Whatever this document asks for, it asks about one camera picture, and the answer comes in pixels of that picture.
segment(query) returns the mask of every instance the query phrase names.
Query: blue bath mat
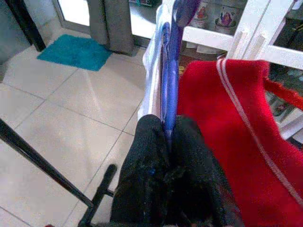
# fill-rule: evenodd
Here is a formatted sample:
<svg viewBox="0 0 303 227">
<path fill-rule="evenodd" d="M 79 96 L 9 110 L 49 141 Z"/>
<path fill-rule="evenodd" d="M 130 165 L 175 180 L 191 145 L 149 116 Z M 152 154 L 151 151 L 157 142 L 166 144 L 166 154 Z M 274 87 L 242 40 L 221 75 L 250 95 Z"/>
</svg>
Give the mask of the blue bath mat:
<svg viewBox="0 0 303 227">
<path fill-rule="evenodd" d="M 62 35 L 37 58 L 86 70 L 98 71 L 111 51 L 93 39 Z"/>
</svg>

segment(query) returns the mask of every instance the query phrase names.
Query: white stripe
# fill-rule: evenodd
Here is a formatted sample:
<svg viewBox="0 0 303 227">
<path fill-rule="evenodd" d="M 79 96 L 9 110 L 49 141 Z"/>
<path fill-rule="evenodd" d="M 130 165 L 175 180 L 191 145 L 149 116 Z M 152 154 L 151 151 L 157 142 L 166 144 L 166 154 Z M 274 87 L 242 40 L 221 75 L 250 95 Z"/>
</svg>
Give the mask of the white stripe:
<svg viewBox="0 0 303 227">
<path fill-rule="evenodd" d="M 274 161 L 270 158 L 270 156 L 267 154 L 267 152 L 264 150 L 264 147 L 260 143 L 259 138 L 257 137 L 254 129 L 252 128 L 247 115 L 245 114 L 243 107 L 241 106 L 240 101 L 238 100 L 238 97 L 230 84 L 228 80 L 228 76 L 226 73 L 226 59 L 222 61 L 222 66 L 221 66 L 221 61 L 217 61 L 217 70 L 219 73 L 220 80 L 229 95 L 230 99 L 232 100 L 234 106 L 236 107 L 240 117 L 244 121 L 246 127 L 249 129 L 255 143 L 257 144 L 259 151 L 261 152 L 263 158 L 265 159 L 267 165 L 269 168 L 273 171 L 273 173 L 277 176 L 277 178 L 280 180 L 280 182 L 284 185 L 284 187 L 289 191 L 289 193 L 294 197 L 294 199 L 297 201 L 297 203 L 303 207 L 303 200 L 298 194 L 298 192 L 295 190 L 295 188 L 290 184 L 288 179 L 285 177 L 285 175 L 281 172 L 281 170 L 278 168 L 278 166 L 274 163 Z"/>
</svg>

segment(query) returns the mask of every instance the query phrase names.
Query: cabinet handle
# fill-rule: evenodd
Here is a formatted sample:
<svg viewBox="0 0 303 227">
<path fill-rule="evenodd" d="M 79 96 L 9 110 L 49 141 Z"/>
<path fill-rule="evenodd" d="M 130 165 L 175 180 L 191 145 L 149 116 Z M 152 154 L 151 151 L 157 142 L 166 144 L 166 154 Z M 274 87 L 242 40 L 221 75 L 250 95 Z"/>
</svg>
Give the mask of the cabinet handle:
<svg viewBox="0 0 303 227">
<path fill-rule="evenodd" d="M 235 41 L 233 42 L 231 49 L 228 51 L 229 57 L 231 57 L 233 59 L 238 58 L 239 51 L 241 49 L 240 46 L 242 46 L 241 44 L 244 42 L 244 40 L 247 36 L 247 33 L 248 32 L 246 30 L 243 30 L 236 34 Z"/>
<path fill-rule="evenodd" d="M 261 34 L 258 37 L 258 40 L 256 41 L 256 44 L 253 47 L 252 51 L 250 52 L 249 60 L 255 60 L 258 57 L 260 51 L 264 47 L 265 41 L 266 41 L 265 35 Z"/>
</svg>

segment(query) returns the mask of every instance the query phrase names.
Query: tiled floor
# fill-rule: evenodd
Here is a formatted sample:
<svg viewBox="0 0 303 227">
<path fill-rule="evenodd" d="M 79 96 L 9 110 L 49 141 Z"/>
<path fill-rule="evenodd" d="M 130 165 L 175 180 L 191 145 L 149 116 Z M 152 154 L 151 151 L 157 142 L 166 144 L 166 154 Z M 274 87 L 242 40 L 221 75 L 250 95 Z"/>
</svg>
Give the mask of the tiled floor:
<svg viewBox="0 0 303 227">
<path fill-rule="evenodd" d="M 89 37 L 61 29 L 62 34 Z M 0 117 L 89 198 L 109 164 L 120 169 L 143 98 L 144 49 L 112 54 L 98 72 L 37 60 L 29 47 L 9 60 L 0 84 Z M 110 186 L 117 185 L 118 174 Z M 76 227 L 86 206 L 0 142 L 0 226 Z M 105 198 L 93 223 L 107 221 Z"/>
</svg>

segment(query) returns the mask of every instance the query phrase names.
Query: white cloth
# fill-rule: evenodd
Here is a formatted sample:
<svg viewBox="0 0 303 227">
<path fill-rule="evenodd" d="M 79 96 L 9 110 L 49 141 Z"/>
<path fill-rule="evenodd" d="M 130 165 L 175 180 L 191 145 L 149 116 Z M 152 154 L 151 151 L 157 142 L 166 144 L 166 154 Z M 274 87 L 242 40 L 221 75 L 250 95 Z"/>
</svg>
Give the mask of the white cloth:
<svg viewBox="0 0 303 227">
<path fill-rule="evenodd" d="M 138 120 L 147 115 L 153 114 L 161 117 L 161 78 L 160 78 L 160 55 L 161 37 L 164 23 L 171 24 L 171 2 L 162 3 L 157 9 L 156 31 L 143 56 L 143 64 L 146 70 L 145 94 L 138 111 Z"/>
</svg>

